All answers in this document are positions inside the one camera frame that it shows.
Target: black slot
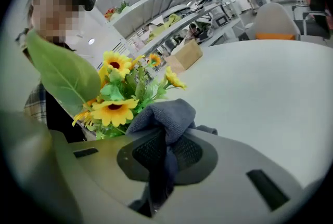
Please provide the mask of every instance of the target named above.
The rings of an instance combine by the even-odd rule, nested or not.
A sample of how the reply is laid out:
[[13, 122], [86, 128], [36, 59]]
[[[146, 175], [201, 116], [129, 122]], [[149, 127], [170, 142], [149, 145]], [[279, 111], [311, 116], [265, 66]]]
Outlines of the black slot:
[[246, 175], [261, 194], [271, 211], [278, 209], [289, 201], [289, 197], [261, 169], [251, 170]]
[[88, 156], [97, 153], [98, 150], [96, 148], [88, 148], [80, 151], [75, 151], [74, 155], [78, 159], [80, 157]]

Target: chair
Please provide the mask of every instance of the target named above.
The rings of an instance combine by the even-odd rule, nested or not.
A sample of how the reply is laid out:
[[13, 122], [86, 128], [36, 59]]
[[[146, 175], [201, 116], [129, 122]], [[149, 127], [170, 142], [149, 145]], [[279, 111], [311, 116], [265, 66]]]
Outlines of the chair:
[[297, 8], [305, 8], [305, 7], [309, 8], [310, 6], [307, 4], [300, 4], [291, 7], [294, 22], [301, 32], [301, 41], [317, 43], [326, 46], [327, 44], [324, 39], [330, 39], [330, 32], [328, 25], [326, 24], [324, 27], [322, 27], [319, 24], [317, 24], [316, 20], [314, 19], [307, 20], [307, 17], [309, 17], [309, 15], [328, 16], [328, 14], [324, 11], [307, 10], [302, 13], [302, 20], [296, 20], [295, 10]]
[[253, 25], [246, 31], [249, 40], [256, 39], [257, 33], [293, 34], [300, 39], [300, 30], [279, 3], [267, 3], [259, 8]]

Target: table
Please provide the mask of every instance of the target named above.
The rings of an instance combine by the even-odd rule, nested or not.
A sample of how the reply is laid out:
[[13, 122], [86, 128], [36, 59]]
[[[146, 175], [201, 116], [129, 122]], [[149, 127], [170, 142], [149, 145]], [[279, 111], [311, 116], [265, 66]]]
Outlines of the table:
[[333, 50], [299, 41], [243, 41], [202, 48], [171, 89], [197, 111], [197, 125], [244, 142], [305, 187], [333, 156]]

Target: white chair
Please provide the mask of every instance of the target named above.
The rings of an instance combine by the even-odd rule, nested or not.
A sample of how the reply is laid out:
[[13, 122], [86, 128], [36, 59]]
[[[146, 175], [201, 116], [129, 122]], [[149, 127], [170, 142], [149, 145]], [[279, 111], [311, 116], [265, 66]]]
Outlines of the white chair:
[[296, 40], [300, 40], [300, 30], [286, 9], [273, 2], [259, 8], [253, 25], [246, 30], [249, 40], [255, 39], [257, 33], [293, 34]]

